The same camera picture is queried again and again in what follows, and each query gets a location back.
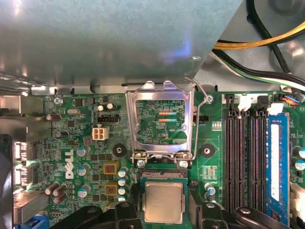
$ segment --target dell logo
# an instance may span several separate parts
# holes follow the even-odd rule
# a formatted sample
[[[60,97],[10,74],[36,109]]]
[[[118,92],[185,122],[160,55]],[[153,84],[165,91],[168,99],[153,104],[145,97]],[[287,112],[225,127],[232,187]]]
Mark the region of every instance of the dell logo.
[[[73,150],[70,150],[70,152],[65,153],[66,156],[70,156],[65,159],[66,163],[66,179],[74,179],[74,173],[73,173]]]

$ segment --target capacitor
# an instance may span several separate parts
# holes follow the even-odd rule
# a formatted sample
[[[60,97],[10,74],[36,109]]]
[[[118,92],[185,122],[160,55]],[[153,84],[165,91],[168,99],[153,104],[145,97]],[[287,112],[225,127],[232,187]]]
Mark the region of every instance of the capacitor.
[[[125,198],[125,196],[119,196],[119,198],[118,198],[118,201],[126,201],[126,198]]]
[[[110,110],[110,111],[115,111],[117,108],[118,107],[117,107],[116,104],[111,104],[111,103],[107,104],[107,109]]]
[[[97,106],[97,110],[98,110],[98,111],[104,111],[104,110],[105,110],[104,105],[98,105],[98,106]]]
[[[85,198],[91,191],[91,187],[89,185],[83,185],[79,190],[77,195],[80,198]]]
[[[55,133],[55,137],[60,139],[60,138],[65,138],[69,136],[69,132],[66,130],[60,131],[60,132],[56,132]]]
[[[295,146],[292,149],[292,154],[296,157],[305,159],[305,148],[302,148],[300,146]]]
[[[90,169],[91,169],[90,165],[82,164],[81,166],[78,166],[76,172],[79,176],[84,176],[84,175],[88,174]]]
[[[119,186],[121,186],[121,187],[125,186],[127,180],[128,180],[128,177],[127,177],[127,176],[124,176],[124,177],[120,178],[120,179],[118,180]]]
[[[120,168],[118,175],[119,175],[119,177],[124,177],[124,176],[126,176],[127,172],[128,172],[128,168],[122,167],[122,168]]]
[[[206,183],[204,185],[204,189],[206,190],[206,192],[209,195],[215,195],[215,193],[216,193],[216,189],[214,188],[214,186],[211,183]]]
[[[47,121],[58,122],[61,120],[61,115],[60,114],[47,114],[45,118]]]
[[[79,109],[69,109],[67,113],[69,115],[78,115],[81,111]]]
[[[61,184],[59,185],[54,191],[53,191],[53,196],[59,197],[61,194],[63,194],[67,190],[67,185],[66,184]]]
[[[124,187],[120,187],[119,190],[118,190],[118,193],[123,196],[126,194],[126,189]]]
[[[291,159],[291,166],[295,167],[296,170],[302,171],[305,169],[305,161],[298,159],[296,157],[293,157]]]
[[[91,151],[90,146],[82,146],[76,150],[77,156],[85,156]]]
[[[62,193],[59,197],[56,197],[53,199],[54,204],[60,204],[67,198],[67,193]]]
[[[204,194],[204,198],[209,201],[209,202],[216,202],[215,200],[215,196],[214,195],[210,195],[208,192],[206,192]]]
[[[53,184],[51,184],[50,186],[48,186],[46,188],[46,190],[44,190],[44,192],[47,194],[47,195],[51,195],[52,192],[57,189],[59,187],[59,183],[58,182],[54,182]]]

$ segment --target blue ram stick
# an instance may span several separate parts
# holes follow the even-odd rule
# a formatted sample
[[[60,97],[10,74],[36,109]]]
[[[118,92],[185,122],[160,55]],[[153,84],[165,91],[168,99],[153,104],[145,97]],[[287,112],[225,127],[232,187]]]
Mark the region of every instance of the blue ram stick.
[[[267,117],[266,214],[289,226],[289,113]]]

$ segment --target mounting screw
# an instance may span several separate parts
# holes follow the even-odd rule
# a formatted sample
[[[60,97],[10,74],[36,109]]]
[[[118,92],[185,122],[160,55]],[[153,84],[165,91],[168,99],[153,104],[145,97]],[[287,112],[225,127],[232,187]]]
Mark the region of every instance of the mounting screw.
[[[214,97],[213,96],[211,96],[210,94],[208,94],[208,97],[207,97],[207,103],[208,104],[211,104],[212,102],[214,101]]]
[[[138,168],[144,168],[146,165],[146,162],[144,160],[138,160],[137,166]]]
[[[181,126],[181,129],[182,129],[182,130],[186,130],[186,128],[187,128],[187,126],[186,126],[185,124],[183,124],[183,125]]]
[[[242,209],[240,209],[240,211],[241,211],[242,213],[244,213],[244,214],[250,214],[250,213],[251,213],[250,210],[249,210],[249,209],[246,209],[246,208],[242,208]]]
[[[189,164],[187,163],[187,161],[179,161],[179,166],[181,168],[187,168]]]
[[[62,104],[62,98],[56,97],[56,98],[54,99],[54,103],[55,103],[56,105]]]
[[[208,208],[214,208],[214,207],[215,207],[215,205],[212,204],[212,203],[207,203],[206,206],[207,206]]]

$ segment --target yellow wire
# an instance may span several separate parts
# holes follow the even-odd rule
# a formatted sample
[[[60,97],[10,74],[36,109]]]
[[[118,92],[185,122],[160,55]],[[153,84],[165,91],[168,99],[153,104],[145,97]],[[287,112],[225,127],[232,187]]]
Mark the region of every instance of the yellow wire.
[[[215,49],[219,50],[237,50],[237,49],[250,49],[250,48],[255,48],[259,47],[262,45],[268,45],[273,42],[277,42],[281,39],[290,37],[292,35],[295,35],[296,33],[302,31],[305,29],[305,21],[300,24],[298,27],[294,28],[293,30],[290,30],[287,33],[284,33],[282,35],[279,35],[277,37],[272,37],[269,39],[265,39],[262,41],[256,41],[256,42],[246,42],[246,43],[221,43],[217,42],[216,45],[214,46]]]

